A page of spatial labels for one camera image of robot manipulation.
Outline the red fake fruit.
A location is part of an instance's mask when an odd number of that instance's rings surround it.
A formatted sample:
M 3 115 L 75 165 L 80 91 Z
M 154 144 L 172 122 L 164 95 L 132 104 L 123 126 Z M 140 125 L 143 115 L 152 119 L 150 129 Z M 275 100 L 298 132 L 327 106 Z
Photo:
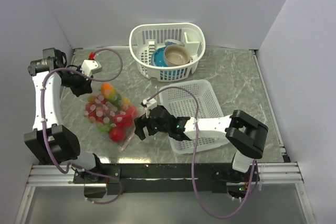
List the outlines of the red fake fruit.
M 125 138 L 125 131 L 119 127 L 113 127 L 109 132 L 109 138 L 113 142 L 121 142 Z

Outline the orange fake fruit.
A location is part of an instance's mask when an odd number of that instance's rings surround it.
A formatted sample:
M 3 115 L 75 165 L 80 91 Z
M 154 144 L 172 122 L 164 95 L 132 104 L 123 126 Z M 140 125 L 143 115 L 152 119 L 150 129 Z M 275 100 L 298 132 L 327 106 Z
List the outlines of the orange fake fruit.
M 105 99 L 111 100 L 116 94 L 116 89 L 110 83 L 103 83 L 100 91 Z

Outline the clear zip top bag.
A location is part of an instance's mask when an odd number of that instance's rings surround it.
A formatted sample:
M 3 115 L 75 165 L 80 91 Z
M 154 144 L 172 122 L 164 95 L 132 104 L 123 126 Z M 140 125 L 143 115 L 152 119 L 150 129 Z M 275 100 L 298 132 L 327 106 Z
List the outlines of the clear zip top bag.
M 88 96 L 87 103 L 83 111 L 84 117 L 86 117 L 90 123 L 95 124 L 96 126 L 97 123 L 103 123 L 105 125 L 110 125 L 110 130 L 113 127 L 117 127 L 113 121 L 113 118 L 119 114 L 120 111 L 125 111 L 129 106 L 134 105 L 128 97 L 122 95 L 117 89 L 116 91 L 117 94 L 111 100 L 105 99 L 100 89 L 98 94 Z M 124 129 L 125 138 L 121 142 L 114 143 L 118 145 L 121 152 L 124 152 L 130 144 L 132 138 L 135 136 L 135 124 L 133 123 L 133 125 L 130 127 L 119 128 Z

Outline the red fake bell pepper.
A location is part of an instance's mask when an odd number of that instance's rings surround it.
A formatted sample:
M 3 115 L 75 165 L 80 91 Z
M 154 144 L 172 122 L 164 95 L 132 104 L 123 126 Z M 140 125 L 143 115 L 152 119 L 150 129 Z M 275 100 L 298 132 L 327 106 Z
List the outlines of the red fake bell pepper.
M 133 125 L 136 116 L 137 109 L 131 105 L 125 111 L 120 111 L 120 113 L 113 118 L 113 121 L 117 127 L 126 128 Z

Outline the green fake fruit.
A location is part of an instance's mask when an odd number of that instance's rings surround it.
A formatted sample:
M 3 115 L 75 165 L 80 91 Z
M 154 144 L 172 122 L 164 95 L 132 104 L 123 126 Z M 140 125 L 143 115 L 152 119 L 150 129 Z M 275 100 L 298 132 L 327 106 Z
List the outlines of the green fake fruit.
M 110 131 L 110 125 L 105 125 L 103 123 L 97 123 L 97 128 L 103 133 L 109 133 Z

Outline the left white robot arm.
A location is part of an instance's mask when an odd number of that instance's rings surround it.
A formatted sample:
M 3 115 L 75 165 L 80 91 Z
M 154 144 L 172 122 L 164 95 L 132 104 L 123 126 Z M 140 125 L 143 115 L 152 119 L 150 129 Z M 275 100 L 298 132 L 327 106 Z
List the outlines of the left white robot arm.
M 97 61 L 89 58 L 74 70 L 67 68 L 66 54 L 55 48 L 43 50 L 43 58 L 30 62 L 28 72 L 35 88 L 35 121 L 24 142 L 41 165 L 60 165 L 71 162 L 92 182 L 104 177 L 100 159 L 94 153 L 81 150 L 75 133 L 63 124 L 60 111 L 60 92 L 68 87 L 79 97 L 92 92 L 93 74 L 102 70 Z

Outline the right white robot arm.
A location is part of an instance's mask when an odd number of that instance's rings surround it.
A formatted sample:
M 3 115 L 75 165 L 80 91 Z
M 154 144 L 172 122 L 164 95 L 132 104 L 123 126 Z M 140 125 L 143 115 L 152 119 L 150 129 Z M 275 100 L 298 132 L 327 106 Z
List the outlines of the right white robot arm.
M 262 158 L 268 134 L 268 126 L 242 110 L 235 110 L 225 117 L 196 119 L 175 117 L 164 106 L 158 105 L 134 119 L 134 123 L 135 135 L 141 140 L 146 138 L 144 128 L 149 135 L 162 132 L 176 141 L 228 140 L 237 149 L 229 169 L 235 181 L 242 181 L 253 160 Z

